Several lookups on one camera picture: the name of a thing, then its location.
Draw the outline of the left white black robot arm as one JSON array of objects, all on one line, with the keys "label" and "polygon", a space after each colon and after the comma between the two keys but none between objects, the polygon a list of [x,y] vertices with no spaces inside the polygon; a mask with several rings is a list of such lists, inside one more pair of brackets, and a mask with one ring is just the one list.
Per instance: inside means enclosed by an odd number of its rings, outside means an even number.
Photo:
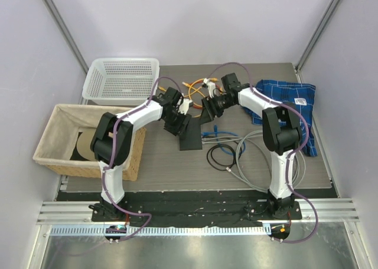
[{"label": "left white black robot arm", "polygon": [[113,221],[120,221],[127,214],[121,203],[125,196],[123,164],[131,154],[134,134],[151,122],[163,120],[166,131],[180,136],[191,119],[188,110],[192,105],[190,99],[170,87],[157,96],[150,95],[141,105],[127,112],[102,115],[90,144],[102,179],[101,200],[90,207],[94,212]]}]

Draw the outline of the blue plaid cloth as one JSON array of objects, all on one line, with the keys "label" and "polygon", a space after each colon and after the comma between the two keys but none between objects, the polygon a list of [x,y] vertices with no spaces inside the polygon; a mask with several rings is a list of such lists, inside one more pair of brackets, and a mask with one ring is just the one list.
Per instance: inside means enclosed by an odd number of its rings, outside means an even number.
[{"label": "blue plaid cloth", "polygon": [[277,80],[260,80],[255,88],[265,96],[283,103],[293,103],[308,125],[308,140],[302,152],[310,157],[318,156],[315,137],[312,134],[312,112],[315,103],[316,86],[309,83],[290,83]]}]

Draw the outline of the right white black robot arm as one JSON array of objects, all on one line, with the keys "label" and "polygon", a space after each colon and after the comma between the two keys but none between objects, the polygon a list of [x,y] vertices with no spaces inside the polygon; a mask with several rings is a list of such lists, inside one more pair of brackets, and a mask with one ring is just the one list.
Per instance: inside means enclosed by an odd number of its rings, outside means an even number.
[{"label": "right white black robot arm", "polygon": [[251,84],[242,84],[235,73],[221,78],[224,92],[217,94],[209,88],[202,98],[201,123],[213,121],[229,107],[239,105],[262,119],[262,135],[271,153],[271,184],[267,190],[267,212],[275,219],[286,216],[294,207],[292,187],[294,157],[302,139],[301,115],[293,107],[270,99]]}]

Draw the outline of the black network switch box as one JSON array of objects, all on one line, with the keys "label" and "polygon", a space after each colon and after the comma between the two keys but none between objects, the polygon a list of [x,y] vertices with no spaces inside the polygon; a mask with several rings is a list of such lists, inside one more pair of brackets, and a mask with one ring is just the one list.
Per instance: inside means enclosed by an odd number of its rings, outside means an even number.
[{"label": "black network switch box", "polygon": [[201,124],[199,118],[191,118],[185,132],[180,136],[180,151],[202,150]]}]

